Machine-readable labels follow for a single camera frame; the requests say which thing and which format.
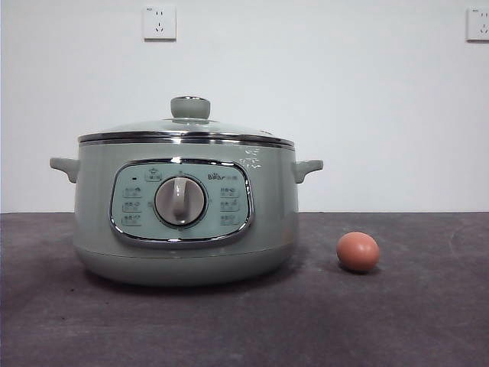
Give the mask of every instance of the stainless steel rim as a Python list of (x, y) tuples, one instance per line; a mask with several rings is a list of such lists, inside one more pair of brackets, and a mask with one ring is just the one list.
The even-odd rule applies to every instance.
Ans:
[(201, 101), (207, 101), (210, 103), (208, 99), (202, 98), (202, 97), (196, 97), (196, 96), (180, 96), (180, 97), (175, 97), (173, 99), (200, 99)]
[(130, 143), (171, 143), (171, 144), (211, 144), (211, 145), (253, 145), (294, 150), (293, 142), (258, 135), (225, 135), (218, 133), (102, 133), (84, 135), (78, 138), (79, 146), (130, 144)]

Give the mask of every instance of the glass lid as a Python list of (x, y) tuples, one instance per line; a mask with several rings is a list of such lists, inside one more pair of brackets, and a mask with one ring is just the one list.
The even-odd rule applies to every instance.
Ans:
[(138, 139), (184, 138), (188, 142), (205, 140), (253, 141), (293, 147), (293, 142), (280, 139), (264, 130), (255, 130), (209, 120), (210, 102), (207, 99), (182, 96), (171, 100), (172, 118), (121, 125), (96, 134), (83, 135), (80, 143), (98, 141), (111, 143), (138, 141)]

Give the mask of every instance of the button label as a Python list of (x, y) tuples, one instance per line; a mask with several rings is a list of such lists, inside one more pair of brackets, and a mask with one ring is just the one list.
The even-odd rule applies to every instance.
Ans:
[(122, 225), (123, 226), (140, 226), (141, 225), (141, 216), (136, 214), (133, 216), (123, 216), (122, 217)]
[(235, 214), (226, 214), (221, 216), (221, 226), (233, 226), (239, 224), (238, 216)]
[(221, 187), (221, 197), (239, 197), (239, 190), (236, 187)]
[(140, 213), (141, 203), (139, 203), (138, 201), (126, 201), (124, 205), (122, 205), (122, 211), (125, 213)]
[(222, 212), (237, 212), (238, 210), (239, 210), (239, 203), (236, 199), (221, 201)]
[(126, 187), (122, 195), (123, 197), (141, 197), (141, 188)]
[(149, 182), (161, 181), (161, 172), (156, 168), (150, 168), (144, 173), (144, 179)]

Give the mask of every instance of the pot base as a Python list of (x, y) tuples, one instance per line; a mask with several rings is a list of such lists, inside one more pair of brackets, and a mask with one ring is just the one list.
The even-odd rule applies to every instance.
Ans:
[(113, 281), (149, 286), (196, 286), (254, 277), (277, 268), (293, 251), (293, 244), (239, 255), (201, 258), (134, 258), (103, 255), (75, 247), (83, 264)]

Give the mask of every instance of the control panel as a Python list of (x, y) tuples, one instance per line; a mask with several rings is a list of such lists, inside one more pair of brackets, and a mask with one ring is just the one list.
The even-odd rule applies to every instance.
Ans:
[(252, 212), (248, 178), (237, 164), (169, 158), (124, 166), (110, 216), (128, 238), (175, 243), (234, 235), (250, 224)]

